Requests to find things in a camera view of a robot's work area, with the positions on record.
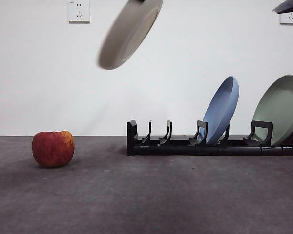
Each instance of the wall socket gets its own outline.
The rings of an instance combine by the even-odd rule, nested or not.
[[[280,24],[293,24],[293,12],[280,14]]]
[[[68,2],[68,21],[90,23],[90,1],[76,0]]]

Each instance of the white wall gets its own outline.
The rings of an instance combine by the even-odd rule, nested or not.
[[[231,134],[248,134],[255,108],[280,76],[293,74],[293,26],[280,0],[164,0],[142,46],[123,66],[97,65],[126,0],[92,0],[91,23],[69,24],[66,0],[0,0],[0,136],[69,130],[74,135],[194,134],[221,82],[240,99]]]

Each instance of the blue plate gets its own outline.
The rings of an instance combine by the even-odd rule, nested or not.
[[[228,77],[221,84],[205,113],[204,122],[208,123],[207,145],[217,143],[228,127],[239,99],[239,84],[233,77]],[[202,139],[204,129],[200,129],[198,140]]]

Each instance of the gray floor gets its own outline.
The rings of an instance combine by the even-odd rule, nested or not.
[[[126,156],[123,136],[75,137],[39,167],[0,137],[0,234],[293,234],[293,157]]]

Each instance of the green plate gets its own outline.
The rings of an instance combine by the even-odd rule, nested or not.
[[[293,131],[293,75],[273,83],[260,100],[253,120],[272,122],[271,146],[279,146]],[[256,128],[252,139],[264,140],[267,129]]]

